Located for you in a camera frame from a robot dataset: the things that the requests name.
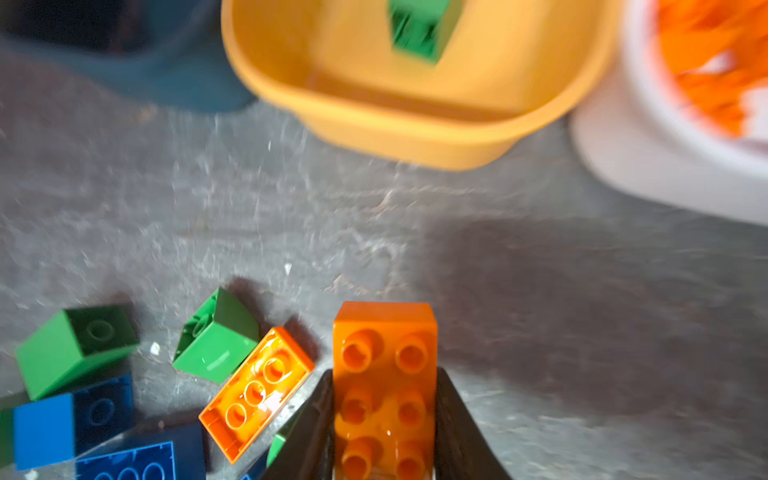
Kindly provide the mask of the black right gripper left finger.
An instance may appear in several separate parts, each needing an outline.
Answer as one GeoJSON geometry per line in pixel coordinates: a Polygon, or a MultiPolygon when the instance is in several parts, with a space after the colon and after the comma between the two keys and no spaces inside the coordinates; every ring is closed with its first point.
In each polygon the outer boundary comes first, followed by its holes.
{"type": "Polygon", "coordinates": [[[334,453],[333,374],[326,370],[304,402],[291,434],[264,479],[332,479],[334,453]]]}

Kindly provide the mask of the teal plastic bin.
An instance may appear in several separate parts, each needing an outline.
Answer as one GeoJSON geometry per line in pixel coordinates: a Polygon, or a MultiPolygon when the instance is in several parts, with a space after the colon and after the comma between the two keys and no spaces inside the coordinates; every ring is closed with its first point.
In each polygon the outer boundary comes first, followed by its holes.
{"type": "Polygon", "coordinates": [[[1,41],[128,98],[197,113],[255,97],[223,44],[219,1],[4,1],[1,41]]]}

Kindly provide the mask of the white plastic bin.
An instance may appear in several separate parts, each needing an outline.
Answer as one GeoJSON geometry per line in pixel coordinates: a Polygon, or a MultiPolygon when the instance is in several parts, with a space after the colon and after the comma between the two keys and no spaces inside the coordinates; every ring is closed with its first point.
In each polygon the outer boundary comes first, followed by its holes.
{"type": "Polygon", "coordinates": [[[767,90],[746,98],[757,112],[743,140],[727,140],[685,112],[655,38],[658,5],[626,2],[614,64],[571,116],[575,149],[592,174],[622,193],[766,225],[767,90]]]}

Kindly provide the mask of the green lego brick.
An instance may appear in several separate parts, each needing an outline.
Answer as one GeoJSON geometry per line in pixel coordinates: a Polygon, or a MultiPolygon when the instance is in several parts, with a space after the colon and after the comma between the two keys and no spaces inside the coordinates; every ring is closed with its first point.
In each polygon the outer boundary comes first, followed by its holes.
{"type": "Polygon", "coordinates": [[[267,455],[267,467],[269,467],[279,455],[287,442],[288,437],[291,435],[296,421],[300,418],[302,411],[302,407],[298,408],[275,434],[267,455]]]}
{"type": "Polygon", "coordinates": [[[41,400],[118,362],[139,340],[119,305],[62,309],[15,351],[27,394],[41,400]]]}
{"type": "Polygon", "coordinates": [[[462,14],[462,0],[390,0],[390,42],[394,50],[437,64],[462,14]]]}
{"type": "Polygon", "coordinates": [[[225,382],[256,348],[260,325],[242,302],[218,288],[184,324],[172,365],[215,383],[225,382]]]}

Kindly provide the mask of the orange long lego brick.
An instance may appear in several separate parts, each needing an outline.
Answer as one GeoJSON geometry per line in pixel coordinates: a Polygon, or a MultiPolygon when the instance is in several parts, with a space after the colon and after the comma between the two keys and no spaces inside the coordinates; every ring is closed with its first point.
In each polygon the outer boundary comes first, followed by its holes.
{"type": "Polygon", "coordinates": [[[437,341],[427,303],[342,305],[333,322],[336,478],[432,478],[437,341]]]}

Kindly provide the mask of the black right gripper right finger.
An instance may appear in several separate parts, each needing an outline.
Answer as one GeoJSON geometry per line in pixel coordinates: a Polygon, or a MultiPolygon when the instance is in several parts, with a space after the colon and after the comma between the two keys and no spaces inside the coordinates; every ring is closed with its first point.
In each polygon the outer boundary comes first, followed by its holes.
{"type": "Polygon", "coordinates": [[[437,480],[511,480],[442,367],[437,368],[434,470],[437,480]]]}

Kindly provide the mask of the yellow plastic bin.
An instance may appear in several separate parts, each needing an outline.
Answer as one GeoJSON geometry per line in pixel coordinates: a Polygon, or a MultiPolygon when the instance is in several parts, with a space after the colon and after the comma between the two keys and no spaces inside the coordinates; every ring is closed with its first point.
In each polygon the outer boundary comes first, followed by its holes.
{"type": "Polygon", "coordinates": [[[436,63],[393,49],[384,1],[226,1],[229,61],[324,141],[470,170],[558,120],[615,50],[619,1],[466,1],[436,63]]]}

